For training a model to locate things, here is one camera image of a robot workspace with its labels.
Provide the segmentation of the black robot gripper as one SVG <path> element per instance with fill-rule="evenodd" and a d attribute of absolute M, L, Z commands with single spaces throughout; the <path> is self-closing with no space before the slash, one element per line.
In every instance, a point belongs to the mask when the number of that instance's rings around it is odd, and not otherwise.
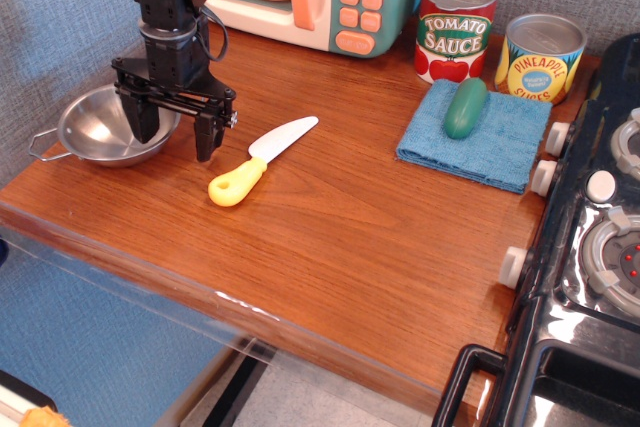
<path fill-rule="evenodd" d="M 195 20 L 182 30 L 162 30 L 141 21 L 141 57 L 117 57 L 116 92 L 134 138 L 148 143 L 159 130 L 158 109 L 175 108 L 194 120 L 199 162 L 210 160 L 221 145 L 225 128 L 237 123 L 235 92 L 216 79 L 210 64 L 222 60 L 228 36 L 218 54 L 210 50 L 209 22 Z"/>

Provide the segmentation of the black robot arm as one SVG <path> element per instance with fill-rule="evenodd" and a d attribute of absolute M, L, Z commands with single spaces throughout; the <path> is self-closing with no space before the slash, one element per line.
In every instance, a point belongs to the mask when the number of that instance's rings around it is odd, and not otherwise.
<path fill-rule="evenodd" d="M 142 58 L 116 58 L 115 88 L 134 138 L 148 143 L 167 109 L 194 120 L 197 159 L 208 161 L 221 146 L 226 129 L 234 126 L 235 91 L 216 79 L 209 24 L 217 19 L 207 0 L 136 0 L 139 31 L 145 44 Z"/>

